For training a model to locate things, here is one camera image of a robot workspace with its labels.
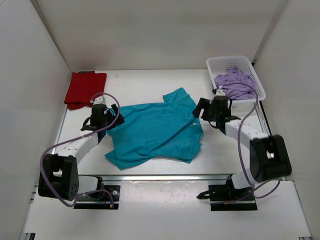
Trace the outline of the red t-shirt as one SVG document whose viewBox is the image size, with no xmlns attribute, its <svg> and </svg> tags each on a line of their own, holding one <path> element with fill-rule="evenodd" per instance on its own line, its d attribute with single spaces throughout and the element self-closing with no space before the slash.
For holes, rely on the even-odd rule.
<svg viewBox="0 0 320 240">
<path fill-rule="evenodd" d="M 106 73 L 73 72 L 64 99 L 69 110 L 91 107 L 91 98 L 105 89 Z"/>
</svg>

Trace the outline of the teal t-shirt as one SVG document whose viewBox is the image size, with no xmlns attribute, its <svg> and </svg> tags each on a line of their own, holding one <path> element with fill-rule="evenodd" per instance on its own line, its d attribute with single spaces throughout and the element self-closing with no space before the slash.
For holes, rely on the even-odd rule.
<svg viewBox="0 0 320 240">
<path fill-rule="evenodd" d="M 109 130 L 113 150 L 105 158 L 120 170 L 139 166 L 152 158 L 191 163 L 201 150 L 204 135 L 192 114 L 196 103 L 178 88 L 162 102 L 122 106 L 124 123 Z"/>
</svg>

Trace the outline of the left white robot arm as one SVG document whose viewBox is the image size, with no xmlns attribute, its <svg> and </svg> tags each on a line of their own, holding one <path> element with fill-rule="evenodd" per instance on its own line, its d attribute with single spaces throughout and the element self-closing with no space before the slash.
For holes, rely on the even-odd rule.
<svg viewBox="0 0 320 240">
<path fill-rule="evenodd" d="M 96 147 L 111 130 L 125 122 L 119 107 L 96 103 L 91 115 L 86 118 L 80 134 L 63 143 L 64 148 L 54 154 L 45 151 L 40 161 L 38 195 L 60 200 L 67 207 L 74 207 L 80 196 L 89 196 L 98 201 L 112 194 L 103 186 L 103 179 L 97 175 L 79 175 L 80 161 Z"/>
</svg>

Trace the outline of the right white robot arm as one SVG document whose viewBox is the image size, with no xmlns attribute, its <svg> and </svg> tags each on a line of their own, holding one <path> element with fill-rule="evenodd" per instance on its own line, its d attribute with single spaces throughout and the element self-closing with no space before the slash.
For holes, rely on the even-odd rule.
<svg viewBox="0 0 320 240">
<path fill-rule="evenodd" d="M 242 172 L 231 175 L 231 183 L 224 188 L 230 200 L 238 199 L 244 188 L 292 174 L 284 138 L 260 132 L 232 115 L 226 96 L 215 96 L 211 100 L 201 98 L 192 114 L 214 123 L 214 129 L 237 140 Z"/>
</svg>

